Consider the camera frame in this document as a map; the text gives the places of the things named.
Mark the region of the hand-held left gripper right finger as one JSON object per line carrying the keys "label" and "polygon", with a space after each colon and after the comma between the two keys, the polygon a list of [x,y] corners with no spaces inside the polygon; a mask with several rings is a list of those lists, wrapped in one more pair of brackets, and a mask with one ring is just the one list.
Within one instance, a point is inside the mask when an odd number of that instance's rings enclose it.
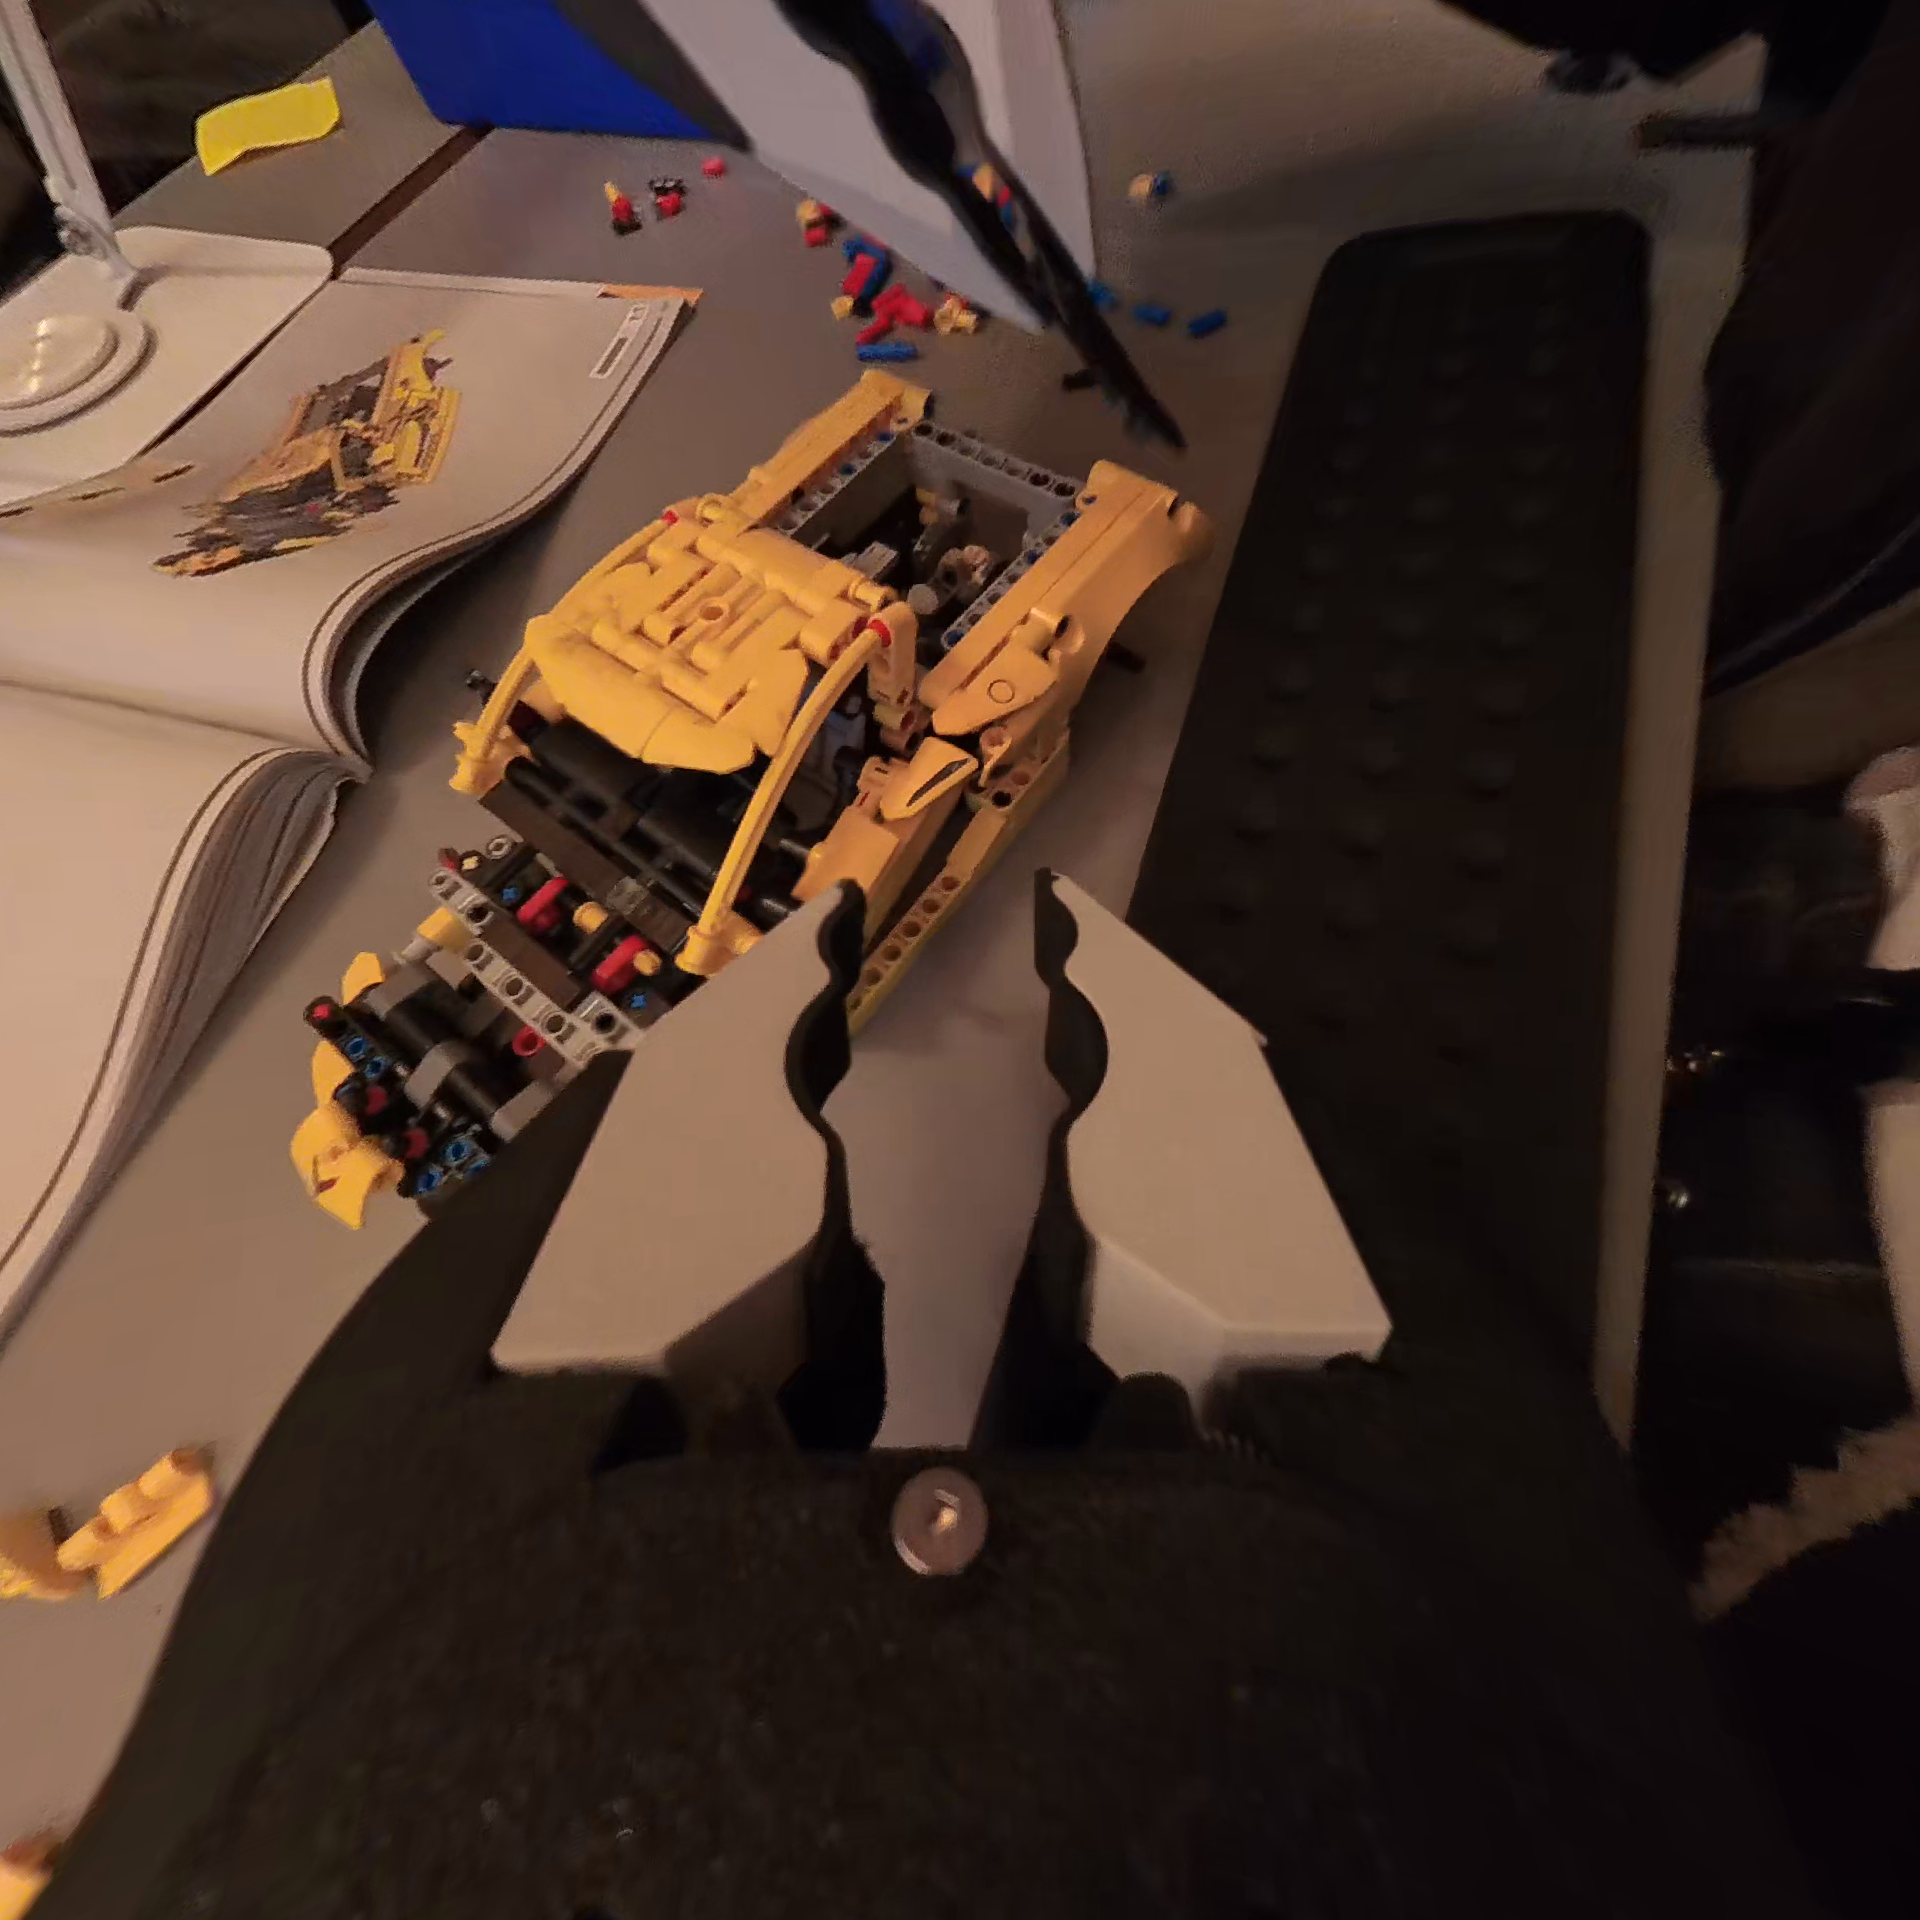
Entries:
{"label": "hand-held left gripper right finger", "polygon": [[1067,877],[1033,877],[1067,1324],[1114,1375],[1373,1360],[1389,1317],[1259,1031]]}

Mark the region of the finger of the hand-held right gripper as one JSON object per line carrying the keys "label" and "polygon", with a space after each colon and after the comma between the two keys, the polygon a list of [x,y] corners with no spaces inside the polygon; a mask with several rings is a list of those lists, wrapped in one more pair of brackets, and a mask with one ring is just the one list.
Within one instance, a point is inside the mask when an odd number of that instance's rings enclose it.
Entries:
{"label": "finger of the hand-held right gripper", "polygon": [[1098,271],[1082,103],[1063,6],[923,2],[939,49],[933,95],[962,164],[989,164],[1043,215],[1080,279]]}
{"label": "finger of the hand-held right gripper", "polygon": [[715,109],[768,170],[997,321],[1057,332],[1130,433],[1182,450],[1037,206],[988,163],[962,163],[921,6],[649,2],[639,25],[688,106]]}

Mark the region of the large pile of coloured pins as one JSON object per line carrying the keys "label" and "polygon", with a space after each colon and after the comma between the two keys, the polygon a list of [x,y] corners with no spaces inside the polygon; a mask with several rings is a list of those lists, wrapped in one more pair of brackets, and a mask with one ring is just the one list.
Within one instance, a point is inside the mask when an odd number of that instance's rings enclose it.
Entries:
{"label": "large pile of coloured pins", "polygon": [[[863,233],[854,233],[828,204],[802,200],[795,208],[800,238],[808,248],[837,246],[844,276],[830,300],[831,316],[856,325],[854,354],[863,366],[915,363],[920,349],[904,339],[914,332],[971,336],[986,314],[967,297],[929,280],[925,297],[902,279],[895,254]],[[1231,323],[1226,306],[1179,313],[1163,300],[1123,297],[1102,279],[1085,280],[1085,300],[1104,321],[1125,316],[1151,331],[1179,329],[1189,341],[1210,341]]]}

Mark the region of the person's white shirt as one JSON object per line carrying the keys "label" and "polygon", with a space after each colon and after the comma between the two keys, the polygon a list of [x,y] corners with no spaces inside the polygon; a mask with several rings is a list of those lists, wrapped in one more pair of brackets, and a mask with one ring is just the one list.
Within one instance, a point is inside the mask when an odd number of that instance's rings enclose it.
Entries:
{"label": "person's white shirt", "polygon": [[1846,817],[1877,855],[1882,911],[1868,962],[1883,973],[1917,969],[1917,747],[1877,757],[1848,787]]}

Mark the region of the open instruction booklet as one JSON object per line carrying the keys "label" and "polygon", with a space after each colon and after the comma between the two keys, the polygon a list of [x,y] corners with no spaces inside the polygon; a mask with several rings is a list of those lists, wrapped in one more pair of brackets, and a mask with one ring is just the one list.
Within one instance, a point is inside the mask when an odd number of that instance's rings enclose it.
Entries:
{"label": "open instruction booklet", "polygon": [[370,779],[388,628],[587,468],[697,300],[351,268],[152,450],[4,504],[6,1335]]}

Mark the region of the blue plastic bin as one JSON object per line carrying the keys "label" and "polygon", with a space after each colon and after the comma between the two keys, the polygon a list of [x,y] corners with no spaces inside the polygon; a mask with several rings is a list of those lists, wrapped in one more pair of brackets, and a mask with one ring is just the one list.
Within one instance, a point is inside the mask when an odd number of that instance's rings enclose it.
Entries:
{"label": "blue plastic bin", "polygon": [[717,140],[708,123],[635,78],[557,4],[368,2],[421,104],[448,126],[622,139]]}

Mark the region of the yellow toy brick car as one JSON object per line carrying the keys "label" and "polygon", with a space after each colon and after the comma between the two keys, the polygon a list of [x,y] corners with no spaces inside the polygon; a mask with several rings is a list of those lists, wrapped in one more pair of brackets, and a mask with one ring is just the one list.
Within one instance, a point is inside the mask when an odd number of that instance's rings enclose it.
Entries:
{"label": "yellow toy brick car", "polygon": [[302,1020],[305,1199],[431,1214],[590,1064],[830,885],[852,1036],[1062,784],[1074,715],[1213,527],[1109,461],[1031,464],[868,370],[730,492],[670,503],[534,617],[449,787],[487,837]]}

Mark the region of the grey desk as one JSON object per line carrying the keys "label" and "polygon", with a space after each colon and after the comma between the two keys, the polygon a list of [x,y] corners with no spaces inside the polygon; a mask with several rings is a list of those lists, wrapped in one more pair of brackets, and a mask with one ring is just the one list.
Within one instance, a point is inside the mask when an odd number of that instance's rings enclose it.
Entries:
{"label": "grey desk", "polygon": [[[1568,97],[1545,60],[1438,4],[1066,4],[1102,259],[1125,290],[1226,308],[1210,342],[1131,335],[1188,437],[1159,471],[1211,519],[1211,560],[1157,589],[1080,709],[1067,781],[866,1029],[828,1112],[854,1223],[887,1284],[883,1443],[971,1426],[1041,1181],[1054,1088],[1031,973],[1035,867],[1125,911],[1178,751],[1228,554],[1327,254],[1375,228],[1619,208],[1652,238],[1648,458],[1623,749],[1603,1188],[1588,1230],[1598,1405],[1633,1419],[1678,861],[1713,565],[1698,380],[1738,268],[1739,161],[1639,153],[1638,82]],[[492,132],[355,238],[370,268],[605,274],[695,284],[695,318],[599,461],[540,523],[420,600],[368,672],[376,775],[347,796],[299,892],[253,950],[139,1150],[68,1243],[4,1349],[4,1507],[88,1511],[156,1455],[239,1468],[305,1363],[418,1227],[362,1232],[296,1191],[305,1108],[297,1002],[355,948],[412,928],[421,867],[456,834],[452,698],[639,517],[726,487],[852,375],[798,194],[733,163],[700,208],[617,245],[602,180],[660,143]]]}

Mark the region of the yellow sticky note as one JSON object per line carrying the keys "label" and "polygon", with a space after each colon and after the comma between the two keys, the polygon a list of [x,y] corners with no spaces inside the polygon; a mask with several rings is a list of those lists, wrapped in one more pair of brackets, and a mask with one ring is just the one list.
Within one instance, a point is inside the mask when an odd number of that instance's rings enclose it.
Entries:
{"label": "yellow sticky note", "polygon": [[332,78],[296,80],[198,115],[193,153],[206,178],[235,164],[322,143],[341,125]]}

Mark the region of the small cluster of coloured pins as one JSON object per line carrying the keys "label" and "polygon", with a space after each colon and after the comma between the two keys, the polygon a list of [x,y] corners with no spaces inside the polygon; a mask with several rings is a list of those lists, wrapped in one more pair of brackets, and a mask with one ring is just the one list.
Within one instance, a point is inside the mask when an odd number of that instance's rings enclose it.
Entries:
{"label": "small cluster of coloured pins", "polygon": [[599,200],[615,236],[683,224],[717,188],[732,180],[740,163],[721,148],[678,143],[620,143],[602,156]]}

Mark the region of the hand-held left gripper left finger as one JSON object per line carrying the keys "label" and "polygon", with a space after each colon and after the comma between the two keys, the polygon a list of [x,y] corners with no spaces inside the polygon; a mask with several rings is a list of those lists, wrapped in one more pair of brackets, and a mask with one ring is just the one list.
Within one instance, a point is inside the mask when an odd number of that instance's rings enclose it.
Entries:
{"label": "hand-held left gripper left finger", "polygon": [[626,1055],[492,1342],[507,1375],[787,1380],[849,1220],[826,1102],[866,901],[830,883]]}

